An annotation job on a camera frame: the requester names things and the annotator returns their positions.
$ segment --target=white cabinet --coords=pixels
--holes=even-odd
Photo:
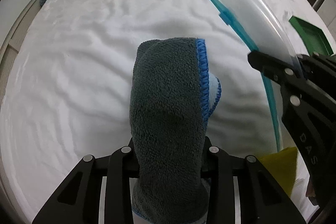
[[[317,13],[336,40],[336,0],[325,0]]]

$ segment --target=white bed sheet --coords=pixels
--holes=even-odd
[[[336,50],[306,0],[265,1],[297,53],[306,49],[288,23],[292,14],[322,28]],[[223,90],[209,120],[212,143],[237,156],[276,152],[260,74],[209,0],[48,0],[14,62],[0,112],[4,169],[29,221],[84,155],[128,143],[137,47],[171,37],[206,40]]]

